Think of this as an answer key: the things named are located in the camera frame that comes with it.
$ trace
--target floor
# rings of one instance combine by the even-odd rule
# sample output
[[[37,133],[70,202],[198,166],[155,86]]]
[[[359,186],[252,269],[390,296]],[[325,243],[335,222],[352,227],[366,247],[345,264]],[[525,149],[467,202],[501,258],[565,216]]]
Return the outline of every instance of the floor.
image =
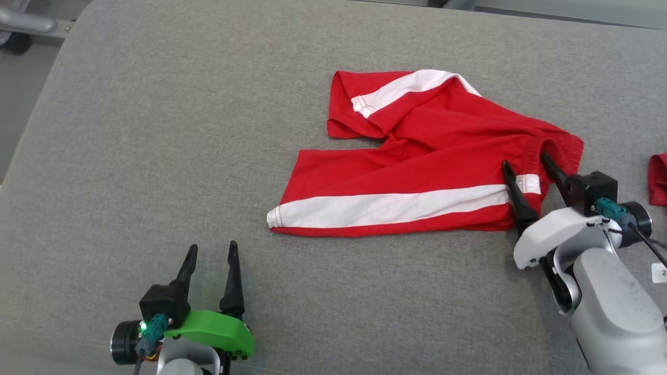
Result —
[[[32,0],[27,11],[58,19],[76,19],[92,0]],[[0,53],[0,183],[60,51],[56,40],[37,39],[22,56]]]

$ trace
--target gray fabric surface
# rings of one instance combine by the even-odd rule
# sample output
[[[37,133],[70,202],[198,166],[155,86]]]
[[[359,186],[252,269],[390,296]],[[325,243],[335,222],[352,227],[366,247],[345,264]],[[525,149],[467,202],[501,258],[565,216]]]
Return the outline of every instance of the gray fabric surface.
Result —
[[[337,69],[445,69],[586,142],[581,170],[645,204],[667,141],[667,34],[355,1],[96,1],[67,39],[0,189],[0,346],[117,370],[109,336],[199,244],[194,308],[239,242],[256,357],[235,374],[586,374],[515,234],[271,234],[300,148],[328,139]],[[544,209],[560,207],[551,191]],[[651,208],[655,238],[667,238]],[[653,255],[621,258],[650,283]]]
[[[119,375],[120,367],[102,370],[42,358],[31,352],[10,352],[0,348],[0,374],[8,375]]]

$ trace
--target black bracket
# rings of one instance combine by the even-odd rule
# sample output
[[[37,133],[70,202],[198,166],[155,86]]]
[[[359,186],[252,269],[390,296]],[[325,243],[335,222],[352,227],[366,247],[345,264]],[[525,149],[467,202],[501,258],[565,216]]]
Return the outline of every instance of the black bracket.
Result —
[[[225,287],[225,295],[220,300],[219,307],[222,314],[243,320],[242,315],[245,312],[245,302],[243,301],[243,285],[241,284],[239,248],[236,241],[229,243],[227,263],[229,264],[227,285]]]
[[[519,236],[521,236],[526,228],[540,219],[540,215],[528,204],[521,189],[516,185],[516,173],[514,173],[514,169],[507,160],[502,162],[502,171],[508,188],[514,225],[519,231]]]
[[[598,199],[607,198],[616,202],[618,181],[610,176],[600,171],[587,175],[568,176],[546,152],[540,154],[540,160],[542,160],[547,175],[556,182],[565,205],[574,208],[587,218],[598,215],[596,207]]]
[[[190,246],[185,255],[176,279],[168,285],[154,284],[139,301],[141,315],[149,322],[156,314],[165,314],[173,320],[172,328],[178,328],[190,313],[187,295],[190,290],[190,279],[197,265],[197,245]]]
[[[542,271],[544,271],[547,281],[549,281],[551,290],[554,292],[556,302],[564,311],[569,311],[572,309],[572,297],[563,279],[561,279],[560,275],[554,272],[554,253],[555,250],[552,250],[548,252],[546,256],[541,257],[540,266],[542,267]],[[574,273],[571,269],[568,273],[574,277]]]

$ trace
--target red cloth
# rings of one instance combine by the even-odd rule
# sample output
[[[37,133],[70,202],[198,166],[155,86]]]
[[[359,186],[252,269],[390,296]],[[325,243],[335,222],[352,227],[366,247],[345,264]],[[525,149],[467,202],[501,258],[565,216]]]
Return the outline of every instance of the red cloth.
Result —
[[[648,162],[648,203],[667,206],[667,153],[653,155]]]
[[[550,183],[539,154],[576,173],[583,142],[545,121],[484,99],[436,70],[333,77],[329,136],[371,137],[376,149],[301,150],[271,231],[358,237],[512,227],[507,159],[539,211]]]

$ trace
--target gray robot arm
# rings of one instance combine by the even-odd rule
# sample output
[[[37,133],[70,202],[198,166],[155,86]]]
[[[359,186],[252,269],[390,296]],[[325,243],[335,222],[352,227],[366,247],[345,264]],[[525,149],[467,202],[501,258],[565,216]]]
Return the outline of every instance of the gray robot arm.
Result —
[[[664,375],[663,317],[616,255],[622,241],[617,228],[602,216],[556,210],[524,231],[514,259],[520,269],[545,269],[594,375]]]
[[[593,374],[667,374],[667,330],[656,303],[609,251],[574,262],[581,302],[570,318]]]
[[[566,176],[548,155],[541,159],[568,207],[540,219],[517,188],[514,170],[503,163],[520,235],[517,267],[544,271],[593,375],[667,374],[660,309],[616,255],[640,240],[650,244],[648,212],[636,202],[617,204],[618,182],[601,172]]]

